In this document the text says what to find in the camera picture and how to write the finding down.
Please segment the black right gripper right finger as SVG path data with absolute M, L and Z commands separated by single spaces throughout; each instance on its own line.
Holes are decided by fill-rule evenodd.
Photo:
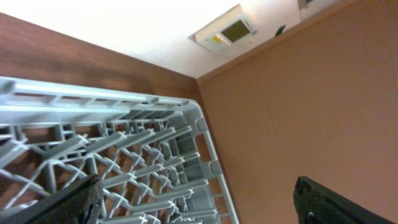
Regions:
M 394 224 L 306 176 L 298 177 L 293 198 L 299 224 Z

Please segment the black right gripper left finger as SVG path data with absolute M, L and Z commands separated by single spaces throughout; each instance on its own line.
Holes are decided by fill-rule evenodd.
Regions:
M 89 175 L 26 208 L 9 208 L 4 224 L 96 223 L 103 202 L 103 181 Z

